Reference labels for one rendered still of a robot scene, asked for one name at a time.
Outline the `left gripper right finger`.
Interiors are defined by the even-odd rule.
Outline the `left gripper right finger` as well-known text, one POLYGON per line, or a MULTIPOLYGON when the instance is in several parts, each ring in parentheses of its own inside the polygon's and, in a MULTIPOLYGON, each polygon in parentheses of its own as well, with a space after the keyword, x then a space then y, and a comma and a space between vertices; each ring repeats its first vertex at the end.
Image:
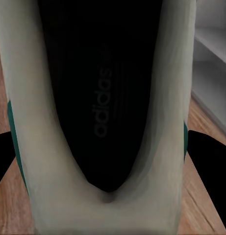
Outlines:
POLYGON ((187 152, 226 228, 226 145, 189 130, 187 152))

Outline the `gym shoe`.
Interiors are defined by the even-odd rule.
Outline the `gym shoe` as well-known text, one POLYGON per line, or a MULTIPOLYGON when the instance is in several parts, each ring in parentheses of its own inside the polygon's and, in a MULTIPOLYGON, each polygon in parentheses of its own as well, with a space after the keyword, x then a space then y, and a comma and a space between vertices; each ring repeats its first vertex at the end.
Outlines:
POLYGON ((36 235, 177 235, 197 0, 0 0, 36 235))

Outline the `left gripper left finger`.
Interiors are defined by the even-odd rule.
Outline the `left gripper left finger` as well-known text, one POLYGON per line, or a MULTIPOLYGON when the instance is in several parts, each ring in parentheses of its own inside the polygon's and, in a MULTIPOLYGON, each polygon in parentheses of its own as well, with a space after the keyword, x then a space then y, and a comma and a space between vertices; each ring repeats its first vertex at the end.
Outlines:
POLYGON ((16 157, 11 132, 0 135, 0 181, 16 157))

